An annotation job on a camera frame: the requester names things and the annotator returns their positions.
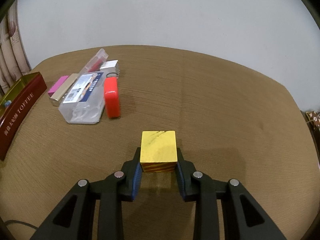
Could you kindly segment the yellow striped cube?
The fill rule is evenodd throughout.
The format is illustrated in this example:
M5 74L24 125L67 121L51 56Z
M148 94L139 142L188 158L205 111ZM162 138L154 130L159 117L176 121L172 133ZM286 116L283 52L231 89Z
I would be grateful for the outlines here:
M140 164L147 173L172 172L177 164L175 131L143 131Z

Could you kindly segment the clear plastic labelled box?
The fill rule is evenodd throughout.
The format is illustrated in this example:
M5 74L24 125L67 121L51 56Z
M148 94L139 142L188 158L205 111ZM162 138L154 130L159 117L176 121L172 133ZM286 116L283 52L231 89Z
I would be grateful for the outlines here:
M59 111L69 124L96 124L104 106L106 73L97 71L82 74L60 103Z

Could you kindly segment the gold ribbed rectangular box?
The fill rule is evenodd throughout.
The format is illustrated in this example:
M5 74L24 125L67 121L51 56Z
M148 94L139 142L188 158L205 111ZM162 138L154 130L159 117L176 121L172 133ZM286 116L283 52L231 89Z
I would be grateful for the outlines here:
M69 75L69 78L61 85L61 87L50 97L50 101L53 106L59 106L62 98L65 96L67 90L77 80L79 74L73 73Z

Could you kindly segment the pink rectangular block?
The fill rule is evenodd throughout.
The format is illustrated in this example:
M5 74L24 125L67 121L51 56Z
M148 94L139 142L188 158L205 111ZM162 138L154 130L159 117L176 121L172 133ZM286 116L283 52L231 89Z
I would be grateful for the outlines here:
M68 75L61 76L56 83L52 85L52 87L48 90L48 95L51 97L60 87L61 85L69 78Z

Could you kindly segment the red rounded plastic case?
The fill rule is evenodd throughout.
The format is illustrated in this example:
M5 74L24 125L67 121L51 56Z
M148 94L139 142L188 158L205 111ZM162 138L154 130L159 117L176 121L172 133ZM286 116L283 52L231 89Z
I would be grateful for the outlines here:
M120 117L120 100L116 77L107 77L104 81L104 99L108 118Z

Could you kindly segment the small clear case red contents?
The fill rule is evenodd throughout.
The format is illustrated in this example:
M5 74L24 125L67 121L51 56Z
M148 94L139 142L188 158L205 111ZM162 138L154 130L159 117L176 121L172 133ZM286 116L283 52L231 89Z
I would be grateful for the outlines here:
M107 61L108 54L101 48L80 70L79 75L98 71L101 65Z

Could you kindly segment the white cube block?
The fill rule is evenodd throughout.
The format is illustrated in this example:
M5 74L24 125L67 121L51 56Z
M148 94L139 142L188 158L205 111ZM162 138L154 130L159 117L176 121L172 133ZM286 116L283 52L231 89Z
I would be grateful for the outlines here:
M118 60L104 62L100 67L100 71L104 72L107 77L118 77L120 74Z

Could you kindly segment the blue cartoon tin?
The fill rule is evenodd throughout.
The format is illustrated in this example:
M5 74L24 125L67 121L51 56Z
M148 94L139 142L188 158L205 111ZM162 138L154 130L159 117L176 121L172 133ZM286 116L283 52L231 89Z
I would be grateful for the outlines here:
M5 107L9 107L11 105L11 101L10 100L8 100L8 101L6 101L5 103L4 103L4 106Z

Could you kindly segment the dark wooden chair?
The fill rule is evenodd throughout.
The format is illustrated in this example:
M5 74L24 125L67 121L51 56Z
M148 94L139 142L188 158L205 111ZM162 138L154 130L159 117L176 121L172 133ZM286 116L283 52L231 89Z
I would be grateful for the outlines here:
M317 158L319 160L319 112L307 111L303 112L303 116L311 133L317 152Z

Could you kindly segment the red gold toffee tin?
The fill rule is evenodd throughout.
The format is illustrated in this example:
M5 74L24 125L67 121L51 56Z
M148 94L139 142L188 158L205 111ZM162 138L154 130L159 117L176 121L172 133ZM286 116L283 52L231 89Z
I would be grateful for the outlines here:
M46 90L43 76L34 72L17 80L1 99L1 161L5 159L25 116ZM8 100L11 101L11 105L5 107L4 103Z

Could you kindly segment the beige patterned curtain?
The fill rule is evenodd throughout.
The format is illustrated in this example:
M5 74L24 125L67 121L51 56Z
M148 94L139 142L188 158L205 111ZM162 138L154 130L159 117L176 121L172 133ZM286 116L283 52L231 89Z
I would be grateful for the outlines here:
M5 94L14 83L30 72L17 17L17 1L1 21L1 91Z

